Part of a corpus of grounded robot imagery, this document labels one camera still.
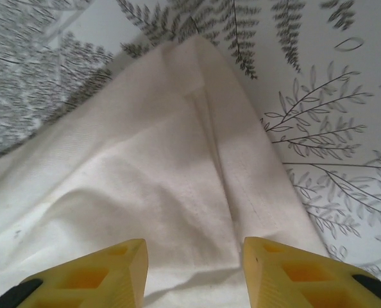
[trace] botanical print fabric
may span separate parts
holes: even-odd
[[[381,2],[0,0],[0,156],[193,35],[233,66],[331,257],[381,279]]]

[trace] white cloth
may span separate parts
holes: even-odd
[[[325,254],[240,85],[201,38],[152,51],[0,159],[0,294],[142,237],[146,307],[249,307],[248,235]]]

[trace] white fabric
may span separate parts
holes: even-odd
[[[0,159],[0,294],[142,237],[146,307],[249,307],[248,235],[325,254],[241,87],[201,38],[159,47]]]

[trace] fabric fold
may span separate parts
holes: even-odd
[[[246,236],[325,254],[244,91],[199,37],[158,47],[0,159],[0,294],[141,237],[146,307],[248,307]]]

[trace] yellow plastic part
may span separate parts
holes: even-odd
[[[245,238],[243,262],[251,308],[381,308],[355,266],[259,237]]]
[[[44,282],[19,308],[139,308],[148,274],[143,239],[132,239],[32,275]]]

